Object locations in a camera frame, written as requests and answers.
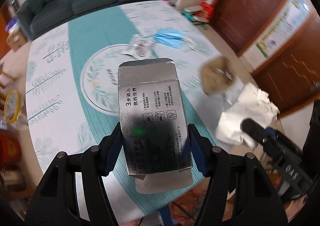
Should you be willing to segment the white paper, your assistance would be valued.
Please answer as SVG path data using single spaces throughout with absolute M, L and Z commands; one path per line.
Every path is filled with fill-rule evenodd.
M 221 113 L 215 137 L 231 145 L 247 145 L 254 149 L 257 142 L 242 132 L 240 125 L 244 119 L 250 118 L 261 127 L 267 128 L 277 119 L 278 107 L 273 104 L 268 93 L 247 83 L 237 101 L 226 111 Z

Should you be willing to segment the silver cardboard box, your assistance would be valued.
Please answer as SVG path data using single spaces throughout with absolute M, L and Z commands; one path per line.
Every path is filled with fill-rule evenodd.
M 192 185 L 193 162 L 174 61 L 121 64 L 118 102 L 127 172 L 136 190 L 160 193 Z

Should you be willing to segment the brown crumpled paper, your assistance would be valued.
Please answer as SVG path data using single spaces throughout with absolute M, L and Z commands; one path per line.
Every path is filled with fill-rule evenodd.
M 231 61 L 220 56 L 206 62 L 200 71 L 203 92 L 212 95 L 227 90 L 236 81 L 236 74 Z

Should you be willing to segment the teal patterned tablecloth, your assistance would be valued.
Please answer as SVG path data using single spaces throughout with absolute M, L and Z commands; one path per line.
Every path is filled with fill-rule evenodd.
M 215 138 L 221 112 L 240 95 L 243 82 L 226 92 L 204 94 L 200 69 L 220 52 L 194 25 L 164 1 L 124 4 L 87 14 L 35 39 L 27 65 L 25 100 L 35 154 L 45 171 L 59 151 L 76 154 L 111 134 L 119 120 L 118 66 L 135 34 L 151 37 L 160 29 L 184 31 L 195 48 L 155 44 L 153 58 L 176 65 L 185 116 L 202 136 Z

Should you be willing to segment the blue face mask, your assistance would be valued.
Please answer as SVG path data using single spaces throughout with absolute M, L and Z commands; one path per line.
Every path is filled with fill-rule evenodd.
M 159 29 L 152 36 L 157 43 L 171 48 L 179 49 L 183 43 L 186 32 L 175 29 Z

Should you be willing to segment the brown wooden door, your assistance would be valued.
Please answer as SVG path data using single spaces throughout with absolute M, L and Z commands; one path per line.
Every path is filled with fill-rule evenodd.
M 217 0 L 211 27 L 242 54 L 280 11 L 286 0 Z

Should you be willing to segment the torn white wrapper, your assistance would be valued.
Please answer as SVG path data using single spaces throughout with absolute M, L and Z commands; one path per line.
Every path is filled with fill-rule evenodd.
M 131 41 L 122 51 L 123 55 L 130 56 L 136 60 L 149 59 L 155 46 L 155 40 L 152 37 L 143 37 L 139 34 L 132 36 Z

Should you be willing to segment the wall poster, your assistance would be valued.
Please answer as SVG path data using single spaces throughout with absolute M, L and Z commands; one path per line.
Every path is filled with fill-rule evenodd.
M 291 0 L 283 13 L 265 32 L 256 46 L 265 58 L 269 58 L 284 44 L 309 15 L 309 7 L 303 0 Z

